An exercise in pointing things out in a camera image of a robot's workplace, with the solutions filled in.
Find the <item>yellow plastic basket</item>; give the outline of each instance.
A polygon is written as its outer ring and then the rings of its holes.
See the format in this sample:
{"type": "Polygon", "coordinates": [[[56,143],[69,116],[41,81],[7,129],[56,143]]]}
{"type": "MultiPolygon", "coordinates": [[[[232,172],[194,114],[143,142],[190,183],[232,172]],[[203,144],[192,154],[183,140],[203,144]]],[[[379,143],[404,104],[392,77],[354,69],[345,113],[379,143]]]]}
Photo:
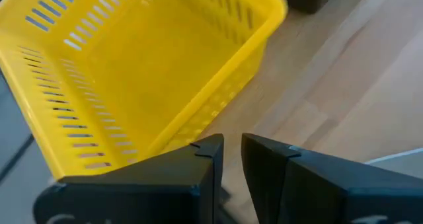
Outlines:
{"type": "Polygon", "coordinates": [[[256,73],[284,0],[3,0],[1,68],[56,178],[195,139],[256,73]]]}

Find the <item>wooden floor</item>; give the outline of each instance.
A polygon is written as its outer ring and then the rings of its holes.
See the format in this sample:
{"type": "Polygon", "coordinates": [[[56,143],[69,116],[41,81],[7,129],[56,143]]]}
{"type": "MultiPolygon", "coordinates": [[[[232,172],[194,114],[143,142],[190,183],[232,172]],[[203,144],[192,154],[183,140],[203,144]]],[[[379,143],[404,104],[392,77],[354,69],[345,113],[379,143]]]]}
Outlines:
{"type": "Polygon", "coordinates": [[[355,161],[423,147],[423,0],[330,0],[292,11],[258,75],[203,135],[225,135],[227,208],[256,223],[240,138],[253,132],[355,161]]]}

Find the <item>wooden surface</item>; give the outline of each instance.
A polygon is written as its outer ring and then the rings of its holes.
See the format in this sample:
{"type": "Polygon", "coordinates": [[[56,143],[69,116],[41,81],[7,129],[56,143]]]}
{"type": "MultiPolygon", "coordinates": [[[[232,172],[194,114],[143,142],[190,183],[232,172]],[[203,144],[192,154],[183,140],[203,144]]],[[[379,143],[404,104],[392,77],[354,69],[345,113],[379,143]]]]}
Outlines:
{"type": "Polygon", "coordinates": [[[203,135],[225,135],[227,208],[256,223],[240,139],[253,132],[355,161],[423,147],[423,0],[292,11],[258,75],[203,135]]]}

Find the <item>gray floor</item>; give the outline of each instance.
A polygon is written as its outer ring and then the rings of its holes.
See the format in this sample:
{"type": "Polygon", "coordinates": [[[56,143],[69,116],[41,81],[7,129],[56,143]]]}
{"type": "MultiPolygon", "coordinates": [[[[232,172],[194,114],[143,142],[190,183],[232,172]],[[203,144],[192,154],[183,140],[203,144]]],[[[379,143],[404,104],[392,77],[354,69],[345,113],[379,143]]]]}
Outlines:
{"type": "Polygon", "coordinates": [[[415,153],[382,159],[371,165],[417,178],[423,178],[423,151],[419,149],[415,153]]]}
{"type": "MultiPolygon", "coordinates": [[[[30,135],[28,126],[0,77],[0,170],[30,135]]],[[[47,186],[51,174],[33,143],[5,181],[0,184],[0,223],[27,224],[32,220],[32,203],[47,186]]]]}

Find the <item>basket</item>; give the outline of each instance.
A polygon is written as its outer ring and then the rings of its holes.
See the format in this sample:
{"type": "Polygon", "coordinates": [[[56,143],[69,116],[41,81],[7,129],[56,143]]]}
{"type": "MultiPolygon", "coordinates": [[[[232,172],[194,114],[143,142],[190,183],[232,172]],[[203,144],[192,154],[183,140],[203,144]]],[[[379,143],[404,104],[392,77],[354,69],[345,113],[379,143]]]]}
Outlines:
{"type": "Polygon", "coordinates": [[[196,139],[257,72],[284,0],[3,0],[0,63],[53,175],[196,139]]]}

